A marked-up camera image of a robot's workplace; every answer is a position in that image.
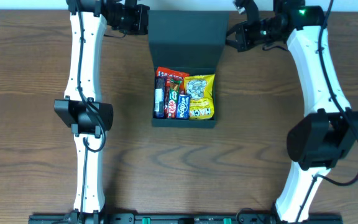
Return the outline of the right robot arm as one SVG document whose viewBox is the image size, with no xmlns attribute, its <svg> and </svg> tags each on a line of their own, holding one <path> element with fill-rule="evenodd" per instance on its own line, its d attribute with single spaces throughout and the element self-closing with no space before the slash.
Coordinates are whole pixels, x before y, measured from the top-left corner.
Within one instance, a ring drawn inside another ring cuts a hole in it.
<svg viewBox="0 0 358 224">
<path fill-rule="evenodd" d="M 227 31 L 226 44 L 239 52 L 261 45 L 264 50 L 278 47 L 294 59 L 304 102 L 304 117 L 287 135 L 290 171 L 280 196 L 269 214 L 251 208 L 237 213 L 257 223 L 341 223 L 338 215 L 310 215 L 309 209 L 320 183 L 329 180 L 329 172 L 358 145 L 358 111 L 346 99 L 331 58 L 328 43 L 328 19 L 331 11 L 309 6 L 304 1 L 275 1 L 275 15 L 259 17 L 253 0 L 235 0 L 244 22 Z M 344 183 L 353 185 L 356 176 Z"/>
</svg>

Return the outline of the dark green lidded box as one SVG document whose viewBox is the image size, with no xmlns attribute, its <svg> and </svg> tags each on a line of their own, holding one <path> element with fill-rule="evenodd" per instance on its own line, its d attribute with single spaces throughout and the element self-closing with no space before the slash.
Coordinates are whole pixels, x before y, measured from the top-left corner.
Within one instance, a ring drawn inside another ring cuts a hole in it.
<svg viewBox="0 0 358 224">
<path fill-rule="evenodd" d="M 226 11 L 149 11 L 148 40 L 154 69 L 212 75 L 221 58 Z"/>
</svg>

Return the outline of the red snack bag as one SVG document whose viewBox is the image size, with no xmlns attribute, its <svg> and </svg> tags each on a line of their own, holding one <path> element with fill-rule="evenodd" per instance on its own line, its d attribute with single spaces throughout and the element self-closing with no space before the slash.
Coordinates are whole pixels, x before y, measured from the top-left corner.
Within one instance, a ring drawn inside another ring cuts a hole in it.
<svg viewBox="0 0 358 224">
<path fill-rule="evenodd" d="M 167 88 L 170 87 L 170 80 L 174 79 L 174 80 L 181 80 L 181 84 L 179 87 L 179 94 L 184 94 L 185 93 L 185 85 L 183 83 L 184 79 L 186 77 L 189 77 L 190 74 L 189 73 L 185 73 L 185 72 L 179 72 L 176 70 L 171 70 L 169 68 L 165 68 L 165 67 L 158 67 L 156 70 L 156 78 L 160 78 L 160 77 L 166 77 L 166 83 L 165 86 Z"/>
</svg>

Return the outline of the blue Eclipse mint tin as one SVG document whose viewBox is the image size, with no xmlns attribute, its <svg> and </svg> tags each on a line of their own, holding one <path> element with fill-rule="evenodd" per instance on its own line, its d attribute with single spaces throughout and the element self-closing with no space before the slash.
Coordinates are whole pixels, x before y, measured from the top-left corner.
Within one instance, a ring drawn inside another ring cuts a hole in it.
<svg viewBox="0 0 358 224">
<path fill-rule="evenodd" d="M 190 95 L 179 95 L 176 119 L 188 119 L 190 117 L 190 100 Z"/>
</svg>

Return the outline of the dark blue candy bar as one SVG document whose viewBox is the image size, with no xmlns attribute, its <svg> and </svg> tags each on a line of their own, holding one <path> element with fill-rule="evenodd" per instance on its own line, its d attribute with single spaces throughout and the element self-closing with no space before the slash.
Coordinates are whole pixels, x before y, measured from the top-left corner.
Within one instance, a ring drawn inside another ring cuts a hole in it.
<svg viewBox="0 0 358 224">
<path fill-rule="evenodd" d="M 154 100 L 154 115 L 156 118 L 164 118 L 165 109 L 165 85 L 166 78 L 156 78 L 155 81 L 155 100 Z"/>
</svg>

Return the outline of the yellow snack bag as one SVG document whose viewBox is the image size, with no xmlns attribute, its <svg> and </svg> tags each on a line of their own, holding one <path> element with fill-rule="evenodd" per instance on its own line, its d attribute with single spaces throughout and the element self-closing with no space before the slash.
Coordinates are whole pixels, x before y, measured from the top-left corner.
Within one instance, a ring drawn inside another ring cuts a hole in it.
<svg viewBox="0 0 358 224">
<path fill-rule="evenodd" d="M 184 79 L 185 93 L 190 96 L 190 119 L 214 116 L 213 84 L 215 74 L 195 75 Z"/>
</svg>

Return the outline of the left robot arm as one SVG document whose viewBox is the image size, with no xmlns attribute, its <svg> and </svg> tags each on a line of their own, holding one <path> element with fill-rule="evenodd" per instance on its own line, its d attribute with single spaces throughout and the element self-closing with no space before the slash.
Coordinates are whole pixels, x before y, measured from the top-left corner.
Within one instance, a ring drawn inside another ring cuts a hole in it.
<svg viewBox="0 0 358 224">
<path fill-rule="evenodd" d="M 137 1 L 67 0 L 71 22 L 70 74 L 54 111 L 70 128 L 77 153 L 73 211 L 60 223 L 104 223 L 103 149 L 113 122 L 113 106 L 103 102 L 100 59 L 107 27 L 123 36 L 148 33 L 149 6 Z"/>
</svg>

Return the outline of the green red KitKat bar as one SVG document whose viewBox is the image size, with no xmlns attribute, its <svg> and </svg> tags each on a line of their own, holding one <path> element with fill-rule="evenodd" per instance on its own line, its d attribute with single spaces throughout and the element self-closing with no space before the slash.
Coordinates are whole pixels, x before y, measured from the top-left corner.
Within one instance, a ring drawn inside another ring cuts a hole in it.
<svg viewBox="0 0 358 224">
<path fill-rule="evenodd" d="M 169 81 L 169 91 L 168 91 L 168 103 L 167 103 L 167 118 L 175 119 L 177 112 L 177 103 L 178 96 L 180 92 L 181 80 L 175 80 L 173 78 Z"/>
</svg>

